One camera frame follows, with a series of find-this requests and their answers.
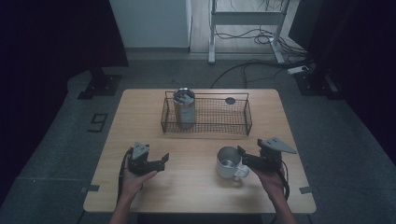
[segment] equipment stand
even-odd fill
[[[212,10],[210,12],[210,38],[209,38],[209,59],[210,64],[215,63],[215,28],[216,25],[276,25],[274,38],[270,38],[271,48],[276,56],[278,63],[284,63],[285,60],[280,52],[278,40],[280,32],[285,21],[289,2],[286,0],[282,11],[278,12],[229,12],[216,11],[216,1],[212,0]]]

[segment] human arm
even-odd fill
[[[142,189],[143,183],[154,177],[156,174],[156,171],[152,171],[142,176],[134,175],[128,170],[128,162],[125,162],[125,167],[123,170],[122,191],[109,224],[127,223],[129,209],[134,197]]]
[[[297,224],[283,192],[283,183],[276,172],[263,172],[250,168],[262,182],[262,187],[276,210],[278,224]]]

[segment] silver can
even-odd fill
[[[176,122],[181,129],[190,129],[195,123],[195,94],[188,88],[180,88],[173,95]]]

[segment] wooden table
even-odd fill
[[[161,115],[166,90],[126,90],[109,131],[102,156],[84,203],[88,212],[113,212],[118,192],[120,163],[135,141],[150,145],[149,161],[169,152],[165,171],[145,184],[131,205],[137,213],[274,213],[254,173],[223,179],[216,173],[216,156],[225,146],[241,146],[259,155],[257,139],[278,137],[296,148],[279,95],[275,90],[193,90],[196,93],[248,92],[253,126],[250,135],[227,133],[163,133]],[[289,205],[293,213],[314,213],[312,193],[299,155],[283,153],[289,167]]]

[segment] dark backdrop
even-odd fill
[[[394,163],[395,28],[393,0],[302,0],[290,28]]]
[[[62,106],[67,80],[128,63],[107,0],[1,1],[0,53],[2,203]]]

